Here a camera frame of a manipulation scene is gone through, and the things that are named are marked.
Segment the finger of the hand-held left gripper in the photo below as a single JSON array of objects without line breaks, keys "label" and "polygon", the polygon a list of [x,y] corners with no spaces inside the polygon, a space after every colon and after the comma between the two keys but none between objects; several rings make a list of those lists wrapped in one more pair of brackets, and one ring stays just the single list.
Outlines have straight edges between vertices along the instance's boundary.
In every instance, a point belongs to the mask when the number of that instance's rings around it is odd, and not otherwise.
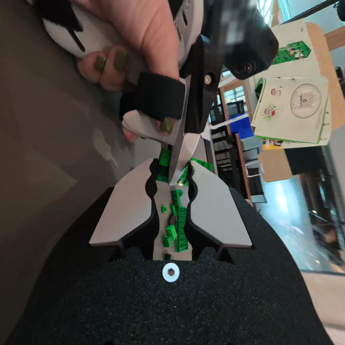
[{"label": "finger of the hand-held left gripper", "polygon": [[168,176],[169,186],[175,186],[178,183],[178,180],[183,174],[188,161],[192,158],[201,137],[200,134],[189,132],[185,133],[191,76],[187,76],[185,79],[181,79],[181,81],[185,83],[186,92],[178,134],[171,151]]}]

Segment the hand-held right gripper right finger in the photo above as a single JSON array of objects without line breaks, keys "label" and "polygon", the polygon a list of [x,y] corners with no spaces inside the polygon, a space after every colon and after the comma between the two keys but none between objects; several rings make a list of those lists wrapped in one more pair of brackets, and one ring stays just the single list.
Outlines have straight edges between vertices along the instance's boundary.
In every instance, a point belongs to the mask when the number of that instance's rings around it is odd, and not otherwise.
[{"label": "hand-held right gripper right finger", "polygon": [[188,163],[188,225],[212,244],[250,248],[252,241],[230,188],[196,161]]}]

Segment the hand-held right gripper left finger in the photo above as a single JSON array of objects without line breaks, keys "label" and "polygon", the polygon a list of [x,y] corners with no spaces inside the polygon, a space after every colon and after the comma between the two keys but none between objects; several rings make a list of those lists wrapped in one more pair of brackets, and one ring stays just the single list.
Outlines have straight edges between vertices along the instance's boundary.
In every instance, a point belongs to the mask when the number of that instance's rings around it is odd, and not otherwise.
[{"label": "hand-held right gripper left finger", "polygon": [[159,218],[154,197],[158,159],[149,158],[127,173],[114,187],[89,240],[91,246],[123,243]]}]

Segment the green tiled lego plate assembly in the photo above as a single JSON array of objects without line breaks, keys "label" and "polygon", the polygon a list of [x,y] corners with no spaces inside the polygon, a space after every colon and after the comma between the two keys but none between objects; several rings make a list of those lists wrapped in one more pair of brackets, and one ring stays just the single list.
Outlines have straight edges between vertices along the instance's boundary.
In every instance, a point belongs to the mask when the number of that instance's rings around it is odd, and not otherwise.
[{"label": "green tiled lego plate assembly", "polygon": [[[169,175],[169,166],[170,166],[170,158],[171,158],[171,150],[162,148],[159,158],[158,158],[158,176],[157,176],[157,181],[163,182],[163,183],[168,183],[168,175]],[[202,160],[196,159],[192,157],[190,161],[196,161],[198,164],[201,166],[205,167],[209,171],[213,171],[214,165],[209,163],[209,162],[204,162]],[[188,187],[189,186],[189,181],[187,179],[187,171],[188,167],[186,166],[183,174],[180,176],[178,179],[177,184],[182,186],[182,187]]]}]

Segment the small green lego pieces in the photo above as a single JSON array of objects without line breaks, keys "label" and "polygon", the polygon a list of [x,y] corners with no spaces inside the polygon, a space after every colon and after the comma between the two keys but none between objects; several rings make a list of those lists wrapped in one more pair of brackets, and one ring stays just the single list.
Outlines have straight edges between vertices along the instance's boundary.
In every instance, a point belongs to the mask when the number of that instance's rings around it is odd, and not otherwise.
[{"label": "small green lego pieces", "polygon": [[164,248],[170,248],[173,244],[175,245],[175,240],[177,239],[175,224],[177,221],[178,207],[183,206],[181,201],[182,196],[182,190],[171,190],[170,217],[168,218],[168,223],[165,229],[165,236],[163,236],[162,238],[162,244]]}]

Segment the large bare green lego plate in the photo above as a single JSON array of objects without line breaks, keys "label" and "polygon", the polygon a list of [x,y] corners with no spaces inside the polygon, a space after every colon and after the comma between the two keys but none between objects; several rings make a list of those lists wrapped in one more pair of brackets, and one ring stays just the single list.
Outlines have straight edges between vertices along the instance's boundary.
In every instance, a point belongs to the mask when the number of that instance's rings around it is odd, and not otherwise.
[{"label": "large bare green lego plate", "polygon": [[175,240],[176,252],[183,252],[188,250],[188,240],[184,232],[186,224],[187,208],[183,206],[178,207],[177,221],[175,224],[177,239]]}]

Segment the lego instruction booklet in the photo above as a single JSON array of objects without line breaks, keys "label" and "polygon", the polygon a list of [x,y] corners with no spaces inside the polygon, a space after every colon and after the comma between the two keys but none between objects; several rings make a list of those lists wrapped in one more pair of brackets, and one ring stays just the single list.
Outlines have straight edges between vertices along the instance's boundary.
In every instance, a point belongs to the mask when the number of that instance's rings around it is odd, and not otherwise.
[{"label": "lego instruction booklet", "polygon": [[325,145],[331,130],[329,80],[321,74],[304,20],[275,26],[278,54],[254,76],[254,134],[303,147]]}]

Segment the person's left hand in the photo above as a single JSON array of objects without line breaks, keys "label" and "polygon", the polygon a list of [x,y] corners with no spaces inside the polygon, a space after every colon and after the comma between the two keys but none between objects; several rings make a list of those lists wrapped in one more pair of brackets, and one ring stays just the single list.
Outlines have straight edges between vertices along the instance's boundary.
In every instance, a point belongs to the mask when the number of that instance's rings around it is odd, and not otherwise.
[{"label": "person's left hand", "polygon": [[[169,135],[181,118],[185,86],[179,79],[178,37],[168,1],[71,1],[73,5],[112,24],[124,43],[145,59],[149,73],[138,80],[135,109],[156,120]],[[113,45],[79,59],[80,74],[110,92],[125,90],[128,50]]]}]

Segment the tan rounded board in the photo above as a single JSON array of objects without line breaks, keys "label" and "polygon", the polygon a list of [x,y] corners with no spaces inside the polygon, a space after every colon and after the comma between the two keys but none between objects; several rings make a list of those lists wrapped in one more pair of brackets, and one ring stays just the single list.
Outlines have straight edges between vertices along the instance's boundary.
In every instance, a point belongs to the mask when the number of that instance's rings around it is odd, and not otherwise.
[{"label": "tan rounded board", "polygon": [[345,27],[340,27],[326,34],[315,23],[306,22],[306,27],[320,67],[321,76],[329,80],[332,130],[335,131],[344,126],[345,101],[330,51],[344,47]]},{"label": "tan rounded board", "polygon": [[283,149],[263,150],[258,154],[263,167],[262,178],[266,183],[288,180],[292,177],[291,168]]}]

